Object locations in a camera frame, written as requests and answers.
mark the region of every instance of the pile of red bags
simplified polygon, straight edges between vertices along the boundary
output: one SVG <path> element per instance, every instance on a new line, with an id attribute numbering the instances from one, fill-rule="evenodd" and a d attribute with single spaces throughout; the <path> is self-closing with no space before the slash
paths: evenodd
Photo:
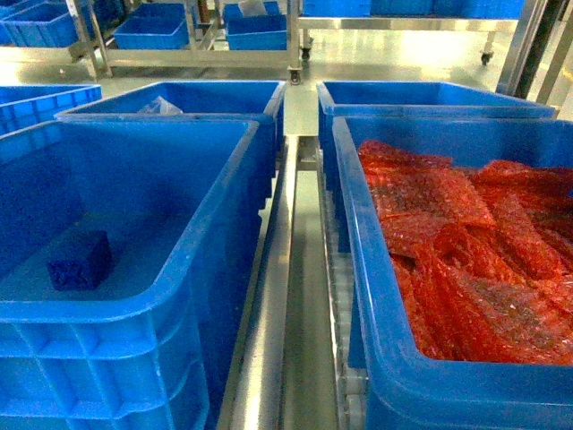
<path id="1" fill-rule="evenodd" d="M 573 169 L 358 155 L 422 353 L 573 365 Z"/>

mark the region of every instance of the stacked blue crates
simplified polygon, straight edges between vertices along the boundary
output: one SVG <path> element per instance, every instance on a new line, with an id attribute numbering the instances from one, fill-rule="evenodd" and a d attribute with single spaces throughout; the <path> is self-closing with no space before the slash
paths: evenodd
<path id="1" fill-rule="evenodd" d="M 371 0 L 340 2 L 337 0 L 303 0 L 303 16 L 363 18 L 370 16 Z"/>
<path id="2" fill-rule="evenodd" d="M 263 132 L 272 142 L 269 156 L 274 159 L 282 145 L 285 90 L 285 83 L 278 81 L 158 82 L 117 97 L 64 111 L 57 117 L 63 121 L 93 117 L 101 121 L 117 118 L 126 121 L 141 117 L 155 121 L 189 118 L 248 119 L 261 124 Z M 143 107 L 157 97 L 171 102 L 183 113 L 175 116 L 140 113 Z M 274 166 L 269 168 L 274 174 Z"/>
<path id="3" fill-rule="evenodd" d="M 0 45 L 7 45 L 12 40 L 10 35 L 4 29 L 2 19 L 14 13 L 28 9 L 35 4 L 41 3 L 41 0 L 1 0 L 0 1 Z"/>
<path id="4" fill-rule="evenodd" d="M 264 2 L 267 15 L 243 17 L 238 4 L 226 4 L 223 20 L 231 50 L 286 50 L 287 18 L 278 2 Z"/>
<path id="5" fill-rule="evenodd" d="M 182 49 L 189 45 L 184 6 L 142 4 L 115 30 L 114 37 L 120 49 Z"/>
<path id="6" fill-rule="evenodd" d="M 117 1 L 99 0 L 94 4 L 103 29 L 123 15 L 123 7 Z M 93 37 L 88 6 L 85 2 L 81 4 L 88 33 Z M 0 18 L 5 36 L 17 47 L 69 47 L 78 41 L 72 16 L 62 0 L 44 3 L 29 0 L 15 4 L 12 9 Z"/>
<path id="7" fill-rule="evenodd" d="M 432 13 L 432 0 L 372 0 L 372 15 L 429 15 Z"/>
<path id="8" fill-rule="evenodd" d="M 101 99 L 99 85 L 0 87 L 0 135 L 51 121 L 54 115 Z"/>

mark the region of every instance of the stainless steel shelf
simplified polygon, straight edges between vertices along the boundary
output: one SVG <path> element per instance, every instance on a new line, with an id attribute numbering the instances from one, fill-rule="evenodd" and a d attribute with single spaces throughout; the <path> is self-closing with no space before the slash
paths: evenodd
<path id="1" fill-rule="evenodd" d="M 287 67 L 288 60 L 287 51 L 107 50 L 111 67 Z"/>
<path id="2" fill-rule="evenodd" d="M 69 47 L 0 47 L 0 59 L 14 63 L 65 65 L 77 62 L 85 54 L 81 42 Z"/>
<path id="3" fill-rule="evenodd" d="M 454 18 L 305 18 L 302 30 L 435 30 L 513 32 L 517 20 L 462 20 Z"/>

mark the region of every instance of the metal pole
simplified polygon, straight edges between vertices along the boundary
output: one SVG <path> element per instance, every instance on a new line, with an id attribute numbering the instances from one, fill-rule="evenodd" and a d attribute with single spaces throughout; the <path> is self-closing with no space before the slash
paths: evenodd
<path id="1" fill-rule="evenodd" d="M 561 108 L 563 106 L 571 85 L 570 69 L 567 67 L 566 70 L 563 70 L 563 66 L 566 64 L 567 66 L 571 66 L 570 58 L 572 57 L 572 50 L 570 48 L 572 43 L 573 19 L 569 19 L 565 25 L 565 29 L 563 29 L 563 34 L 557 44 L 557 48 L 555 49 L 555 55 L 553 56 L 549 70 L 545 75 L 543 85 L 539 90 L 537 103 L 547 104 L 551 98 L 552 106 L 556 106 L 557 108 Z"/>
<path id="2" fill-rule="evenodd" d="M 232 430 L 275 430 L 280 422 L 297 159 L 298 136 L 287 136 L 246 334 Z"/>
<path id="3" fill-rule="evenodd" d="M 91 44 L 91 37 L 86 27 L 86 21 L 81 13 L 81 6 L 79 0 L 65 0 L 68 6 L 68 11 L 73 18 L 75 30 L 78 33 L 78 39 L 83 44 L 86 54 L 88 55 L 87 64 L 88 73 L 94 81 L 98 79 L 98 60 Z"/>
<path id="4" fill-rule="evenodd" d="M 298 27 L 298 18 L 300 13 L 299 0 L 288 0 L 287 2 L 288 18 L 288 70 L 290 71 L 290 81 L 297 85 L 301 81 L 300 71 L 303 70 L 299 55 L 300 34 Z"/>
<path id="5" fill-rule="evenodd" d="M 193 25 L 193 7 L 192 0 L 183 2 L 185 9 L 185 20 L 187 21 L 187 31 L 189 32 L 189 46 L 191 50 L 197 49 L 197 40 L 195 35 L 195 26 Z"/>
<path id="6" fill-rule="evenodd" d="M 89 0 L 88 2 L 88 13 L 91 19 L 91 25 L 93 26 L 93 30 L 96 33 L 96 41 L 98 43 L 99 52 L 101 53 L 101 59 L 104 63 L 104 67 L 106 69 L 106 73 L 108 76 L 112 75 L 111 67 L 109 67 L 109 63 L 107 61 L 107 48 L 106 48 L 106 41 L 104 40 L 101 34 L 101 28 L 99 27 L 98 16 L 93 9 L 93 1 Z"/>
<path id="7" fill-rule="evenodd" d="M 541 63 L 563 0 L 526 0 L 497 92 L 525 99 Z"/>

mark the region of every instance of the red plastic bag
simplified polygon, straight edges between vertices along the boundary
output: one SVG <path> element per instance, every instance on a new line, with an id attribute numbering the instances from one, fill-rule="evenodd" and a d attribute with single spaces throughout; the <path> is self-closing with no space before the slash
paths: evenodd
<path id="1" fill-rule="evenodd" d="M 543 241 L 519 200 L 510 195 L 492 206 L 501 236 L 534 280 L 558 279 L 565 269 L 557 252 Z"/>

